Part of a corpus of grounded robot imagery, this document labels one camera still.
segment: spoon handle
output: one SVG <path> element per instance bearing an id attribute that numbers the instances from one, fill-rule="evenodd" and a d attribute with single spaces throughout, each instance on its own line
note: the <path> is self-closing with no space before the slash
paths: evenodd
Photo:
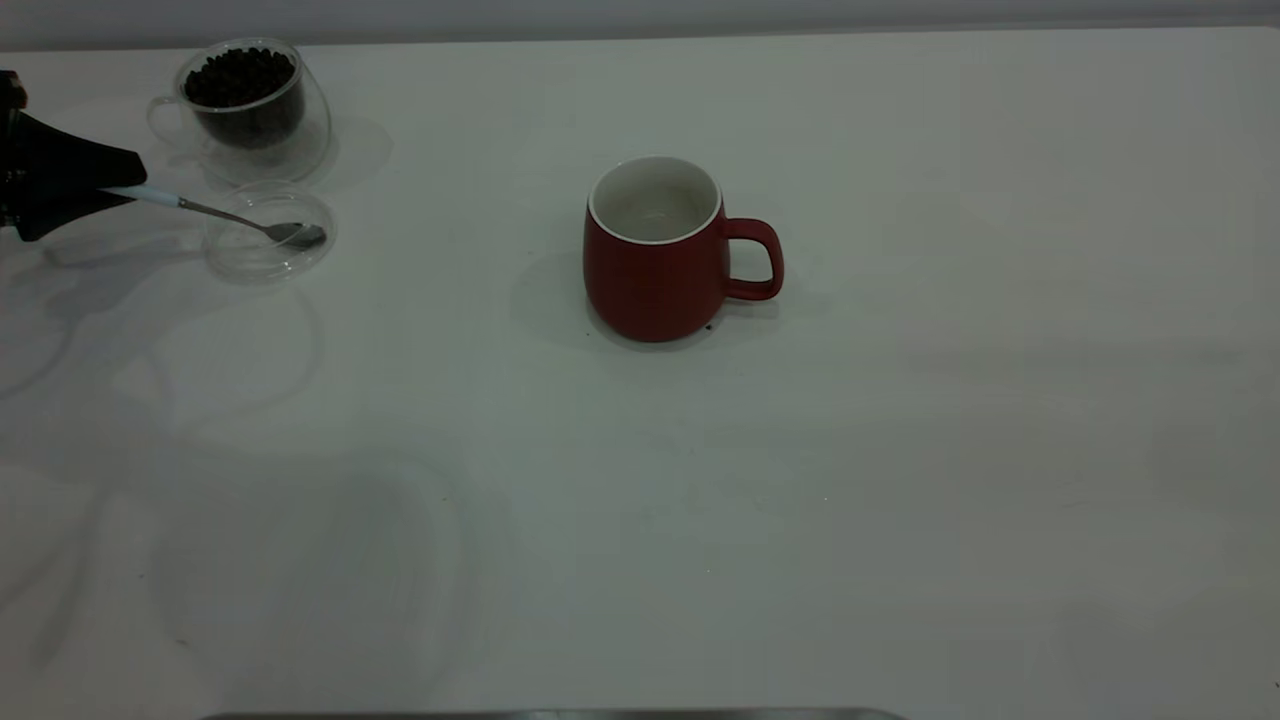
<path id="1" fill-rule="evenodd" d="M 191 200 L 187 200 L 180 195 L 174 195 L 172 192 L 165 192 L 163 190 L 156 190 L 146 184 L 134 184 L 131 187 L 104 187 L 102 191 L 110 192 L 111 195 L 123 195 L 124 197 L 132 197 L 134 200 L 145 200 L 147 202 L 155 202 L 156 205 L 164 205 L 165 208 L 179 208 L 182 210 L 193 210 L 196 213 L 204 213 L 206 215 L 212 215 L 215 218 L 221 218 L 224 220 L 230 220 L 233 223 L 248 225 L 262 233 L 266 232 L 266 228 L 264 228 L 262 225 L 246 220 L 239 215 L 223 213 L 216 208 L 210 208 L 209 205 L 201 205 L 200 202 L 192 202 Z"/>

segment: white mug rim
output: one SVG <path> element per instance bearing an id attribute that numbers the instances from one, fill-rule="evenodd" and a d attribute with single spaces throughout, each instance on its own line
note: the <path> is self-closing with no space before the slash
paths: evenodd
<path id="1" fill-rule="evenodd" d="M 612 176 L 613 173 L 618 172 L 620 169 L 622 169 L 622 168 L 625 168 L 627 165 L 634 165 L 636 163 L 645 161 L 645 160 L 669 160 L 672 163 L 677 163 L 677 164 L 692 168 L 694 170 L 698 170 L 699 173 L 704 174 L 707 177 L 707 179 L 709 179 L 712 182 L 712 187 L 716 188 L 716 204 L 712 206 L 712 211 L 707 215 L 707 218 L 696 228 L 694 228 L 694 229 L 691 229 L 691 231 L 689 231 L 685 234 L 681 234 L 678 237 L 664 238 L 664 240 L 639 240 L 639 238 L 635 238 L 635 237 L 627 237 L 625 234 L 614 232 L 613 228 L 611 228 L 609 225 L 604 224 L 604 222 L 600 220 L 600 217 L 595 213 L 595 192 L 600 188 L 600 183 L 604 182 L 604 179 L 607 177 Z M 675 245 L 677 242 L 681 242 L 681 241 L 685 241 L 685 240 L 689 240 L 689 238 L 696 236 L 698 233 L 700 233 L 704 229 L 707 229 L 708 227 L 710 227 L 712 222 L 714 222 L 716 218 L 719 217 L 721 209 L 723 206 L 724 206 L 724 195 L 721 192 L 719 183 L 716 182 L 716 176 L 708 173 L 705 168 L 703 168 L 701 165 L 699 165 L 698 163 L 694 163 L 691 160 L 685 160 L 684 158 L 676 158 L 675 155 L 660 155 L 660 154 L 640 155 L 640 156 L 636 156 L 636 158 L 630 158 L 627 160 L 623 160 L 623 161 L 618 163 L 617 165 L 613 165 L 612 168 L 609 168 L 608 170 L 605 170 L 604 173 L 602 173 L 599 178 L 595 179 L 595 183 L 591 184 L 591 192 L 586 196 L 586 209 L 591 214 L 591 222 L 595 223 L 595 227 L 600 228 L 602 231 L 609 233 L 611 236 L 613 236 L 613 237 L 616 237 L 616 238 L 618 238 L 618 240 L 621 240 L 623 242 L 630 242 L 632 245 L 646 245 L 646 246 Z"/>

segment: glass cup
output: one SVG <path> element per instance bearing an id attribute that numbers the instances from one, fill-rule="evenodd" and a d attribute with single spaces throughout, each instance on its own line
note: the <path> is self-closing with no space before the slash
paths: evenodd
<path id="1" fill-rule="evenodd" d="M 293 76 L 279 90 L 246 105 L 207 108 L 187 97 L 191 73 L 230 50 L 261 49 L 284 55 Z M 166 123 L 161 108 L 178 110 Z M 261 179 L 293 181 L 320 164 L 329 149 L 329 104 L 297 49 L 268 37 L 220 42 L 201 50 L 173 81 L 173 95 L 147 106 L 147 124 L 164 142 L 191 152 L 215 176 L 243 184 Z"/>

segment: white wall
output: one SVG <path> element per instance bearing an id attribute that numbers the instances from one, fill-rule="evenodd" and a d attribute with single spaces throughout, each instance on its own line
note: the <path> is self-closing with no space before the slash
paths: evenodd
<path id="1" fill-rule="evenodd" d="M 1257 22 L 1280 0 L 0 0 L 0 50 Z"/>

